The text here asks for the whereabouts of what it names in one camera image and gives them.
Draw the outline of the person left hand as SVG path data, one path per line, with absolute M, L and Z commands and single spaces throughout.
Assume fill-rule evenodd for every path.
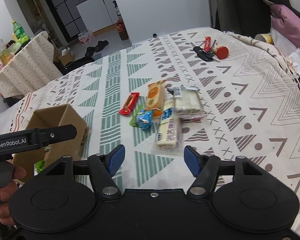
M 0 223 L 6 226 L 15 226 L 16 223 L 10 214 L 8 202 L 17 189 L 19 189 L 15 180 L 23 179 L 26 176 L 26 171 L 20 166 L 11 164 L 10 161 L 4 162 L 4 168 L 7 165 L 9 165 L 9 171 L 12 171 L 12 173 L 9 183 L 5 187 L 0 188 Z

